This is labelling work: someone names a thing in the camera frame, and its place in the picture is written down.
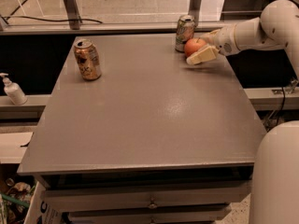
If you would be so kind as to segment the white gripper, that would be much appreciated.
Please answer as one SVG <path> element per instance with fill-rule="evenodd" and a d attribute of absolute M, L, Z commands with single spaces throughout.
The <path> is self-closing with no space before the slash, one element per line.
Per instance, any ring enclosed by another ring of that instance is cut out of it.
<path fill-rule="evenodd" d="M 200 35 L 200 38 L 210 45 L 204 45 L 186 60 L 188 65 L 215 60 L 220 51 L 221 55 L 230 56 L 240 52 L 235 43 L 235 26 L 225 26 Z"/>

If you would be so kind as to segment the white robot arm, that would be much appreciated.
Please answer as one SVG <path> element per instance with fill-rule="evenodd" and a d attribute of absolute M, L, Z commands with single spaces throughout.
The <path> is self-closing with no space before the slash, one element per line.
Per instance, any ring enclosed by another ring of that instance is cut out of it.
<path fill-rule="evenodd" d="M 257 18 L 203 34 L 198 49 L 185 49 L 187 64 L 209 62 L 218 55 L 244 50 L 282 50 L 290 68 L 274 60 L 262 69 L 260 80 L 283 85 L 299 76 L 299 10 L 290 0 L 268 4 Z M 250 199 L 249 224 L 299 224 L 299 121 L 279 124 L 258 147 Z"/>

